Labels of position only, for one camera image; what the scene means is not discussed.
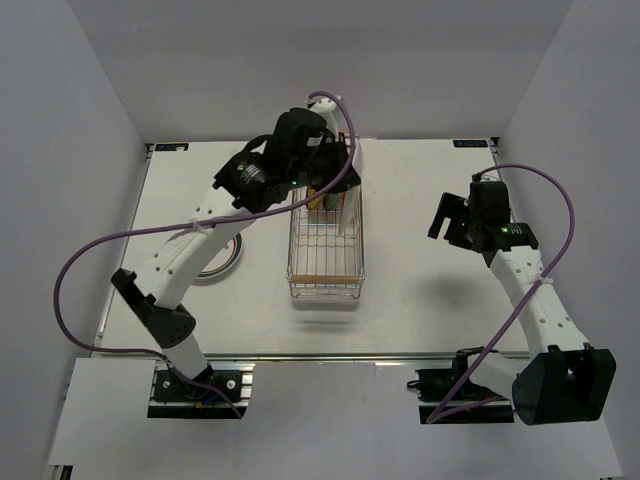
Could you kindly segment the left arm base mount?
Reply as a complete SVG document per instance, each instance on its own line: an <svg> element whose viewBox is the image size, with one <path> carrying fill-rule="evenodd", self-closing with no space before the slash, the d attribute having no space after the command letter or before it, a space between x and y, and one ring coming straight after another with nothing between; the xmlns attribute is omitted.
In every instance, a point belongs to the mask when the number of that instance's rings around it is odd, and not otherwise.
<svg viewBox="0 0 640 480"><path fill-rule="evenodd" d="M239 420L251 397L253 364L212 363L209 383L220 390L238 410L217 391L183 383L167 366L157 366L147 407L150 419Z"/></svg>

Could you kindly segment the yellow patterned plate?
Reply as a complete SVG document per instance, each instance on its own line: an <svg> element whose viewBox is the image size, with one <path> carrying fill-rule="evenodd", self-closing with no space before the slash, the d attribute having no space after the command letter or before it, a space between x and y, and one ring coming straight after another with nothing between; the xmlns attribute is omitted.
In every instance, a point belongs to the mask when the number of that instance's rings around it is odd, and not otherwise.
<svg viewBox="0 0 640 480"><path fill-rule="evenodd" d="M330 210L328 194L318 195L317 192L312 187L308 187L306 193L308 198L312 198L312 200L310 200L306 205L308 210L311 210L311 211L329 211Z"/></svg>

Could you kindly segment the white plate red lettering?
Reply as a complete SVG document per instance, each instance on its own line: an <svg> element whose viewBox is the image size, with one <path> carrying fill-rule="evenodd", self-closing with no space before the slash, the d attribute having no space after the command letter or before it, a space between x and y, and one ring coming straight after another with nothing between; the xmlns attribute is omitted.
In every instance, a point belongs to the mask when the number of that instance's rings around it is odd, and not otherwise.
<svg viewBox="0 0 640 480"><path fill-rule="evenodd" d="M236 273L235 270L218 272L213 275L211 272L201 272L193 281L194 285L211 285L226 280Z"/></svg>

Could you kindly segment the plain white plate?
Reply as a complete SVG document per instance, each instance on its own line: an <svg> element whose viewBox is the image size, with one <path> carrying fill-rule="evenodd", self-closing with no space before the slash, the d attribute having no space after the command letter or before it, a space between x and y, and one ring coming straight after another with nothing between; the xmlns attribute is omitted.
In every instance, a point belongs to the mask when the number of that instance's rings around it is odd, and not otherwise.
<svg viewBox="0 0 640 480"><path fill-rule="evenodd" d="M362 152L361 142L360 142L360 140L357 140L356 141L356 151L355 151L355 156L354 156L354 160L353 160L352 166L353 166L355 172L359 175L359 177L362 177L363 163L364 163L364 160L363 160L363 152ZM350 191L351 195L352 195L351 202L346 207L345 210L342 210L339 229L338 229L338 234L339 235L343 235L343 234L346 233L347 228L352 223L352 220L355 217L356 210L357 210L358 199L359 199L360 192L361 192L361 185L357 185L357 186L349 189L348 191Z"/></svg>

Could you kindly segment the white plate teal rim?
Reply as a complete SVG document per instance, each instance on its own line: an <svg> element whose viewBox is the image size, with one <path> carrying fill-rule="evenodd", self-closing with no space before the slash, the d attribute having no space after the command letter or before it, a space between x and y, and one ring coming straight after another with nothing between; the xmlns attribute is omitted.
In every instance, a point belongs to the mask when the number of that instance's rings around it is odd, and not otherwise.
<svg viewBox="0 0 640 480"><path fill-rule="evenodd" d="M197 280L211 280L225 275L240 260L243 251L243 237L238 233L207 265L199 272Z"/></svg>

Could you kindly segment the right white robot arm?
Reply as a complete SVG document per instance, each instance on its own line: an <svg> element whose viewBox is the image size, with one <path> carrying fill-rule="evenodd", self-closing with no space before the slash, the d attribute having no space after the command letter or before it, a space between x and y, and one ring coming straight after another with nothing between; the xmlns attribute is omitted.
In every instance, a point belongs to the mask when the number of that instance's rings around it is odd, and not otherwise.
<svg viewBox="0 0 640 480"><path fill-rule="evenodd" d="M570 318L533 231L511 219L507 186L474 179L467 197L443 194L428 235L483 257L514 308L509 320L520 323L529 355L520 367L496 350L495 341L458 351L452 386L429 420L450 415L446 404L456 393L472 399L485 389L510 401L527 425L598 420L616 361L610 350L594 347Z"/></svg>

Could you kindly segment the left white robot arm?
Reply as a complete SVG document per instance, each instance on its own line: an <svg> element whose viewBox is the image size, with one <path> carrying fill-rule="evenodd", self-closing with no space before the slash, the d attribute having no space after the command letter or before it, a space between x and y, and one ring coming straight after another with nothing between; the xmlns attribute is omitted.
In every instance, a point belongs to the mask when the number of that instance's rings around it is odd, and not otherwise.
<svg viewBox="0 0 640 480"><path fill-rule="evenodd" d="M196 321L182 304L187 290L231 240L290 191L344 192L359 183L356 148L338 128L346 117L338 101L320 95L281 114L272 133L247 142L215 174L187 226L139 268L113 274L116 291L160 347L188 398L205 396L212 377L195 338Z"/></svg>

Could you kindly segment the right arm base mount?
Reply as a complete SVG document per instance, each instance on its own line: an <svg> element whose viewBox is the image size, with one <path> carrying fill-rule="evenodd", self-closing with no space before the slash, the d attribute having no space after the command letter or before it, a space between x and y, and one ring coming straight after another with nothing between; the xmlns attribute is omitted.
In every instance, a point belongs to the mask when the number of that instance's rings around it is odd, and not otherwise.
<svg viewBox="0 0 640 480"><path fill-rule="evenodd" d="M428 417L440 401L467 370L472 361L470 356L479 354L481 347L458 350L447 368L425 368L416 370L416 379L406 383L406 388L414 391L419 400L420 423L427 424ZM453 396L445 410L474 402L488 400L496 394L486 387L467 380ZM465 408L437 421L437 424L508 424L515 420L515 412L509 402L492 402L477 408Z"/></svg>

